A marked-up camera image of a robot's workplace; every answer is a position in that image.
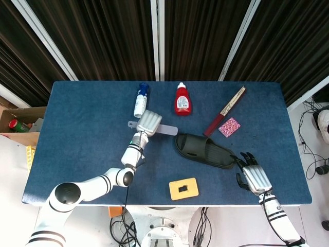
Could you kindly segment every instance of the red ketchup bottle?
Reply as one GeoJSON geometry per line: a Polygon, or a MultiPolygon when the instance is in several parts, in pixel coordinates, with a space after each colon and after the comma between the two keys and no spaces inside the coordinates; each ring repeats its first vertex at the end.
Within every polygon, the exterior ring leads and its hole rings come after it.
{"type": "Polygon", "coordinates": [[[178,116],[188,116],[192,113],[192,102],[189,92],[182,82],[179,83],[176,91],[175,113],[178,116]]]}

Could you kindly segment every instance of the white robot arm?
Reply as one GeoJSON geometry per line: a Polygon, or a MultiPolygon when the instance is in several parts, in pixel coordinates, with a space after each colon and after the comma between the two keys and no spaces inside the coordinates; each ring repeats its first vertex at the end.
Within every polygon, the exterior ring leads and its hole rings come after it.
{"type": "Polygon", "coordinates": [[[241,153],[241,155],[246,162],[236,156],[233,156],[233,158],[243,172],[247,184],[242,182],[240,174],[237,173],[236,180],[238,185],[245,190],[250,190],[260,198],[259,203],[264,210],[269,225],[288,247],[308,247],[273,194],[272,185],[264,169],[251,153],[241,153]]]}
{"type": "Polygon", "coordinates": [[[133,136],[121,159],[124,169],[111,168],[103,175],[84,182],[57,185],[42,207],[26,246],[64,247],[64,224],[81,201],[99,198],[109,193],[114,186],[128,187],[133,180],[139,159],[143,158],[148,137],[154,135],[161,119],[162,117],[154,112],[144,112],[137,125],[138,132],[133,136]]]}

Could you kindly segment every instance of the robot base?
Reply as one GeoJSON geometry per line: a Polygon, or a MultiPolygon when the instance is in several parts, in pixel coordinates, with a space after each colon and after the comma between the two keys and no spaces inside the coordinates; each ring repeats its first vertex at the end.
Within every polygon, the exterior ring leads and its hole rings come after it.
{"type": "Polygon", "coordinates": [[[198,207],[130,206],[141,247],[188,247],[189,226],[198,207]]]}

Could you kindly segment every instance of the black slipper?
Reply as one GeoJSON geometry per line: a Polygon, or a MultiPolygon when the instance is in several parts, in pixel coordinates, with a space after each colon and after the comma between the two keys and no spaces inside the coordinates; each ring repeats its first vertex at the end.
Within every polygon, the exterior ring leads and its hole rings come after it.
{"type": "Polygon", "coordinates": [[[211,139],[192,134],[179,134],[175,144],[178,152],[193,161],[202,162],[211,166],[230,169],[234,166],[234,153],[216,145],[211,139]]]}

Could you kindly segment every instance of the blue bottle cap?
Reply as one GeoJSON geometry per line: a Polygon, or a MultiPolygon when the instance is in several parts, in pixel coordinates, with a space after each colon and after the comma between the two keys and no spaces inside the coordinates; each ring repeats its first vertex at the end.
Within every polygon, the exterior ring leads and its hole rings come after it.
{"type": "Polygon", "coordinates": [[[148,91],[149,91],[149,85],[145,82],[142,82],[139,85],[139,91],[138,94],[141,94],[143,96],[147,96],[148,95],[148,91]]]}

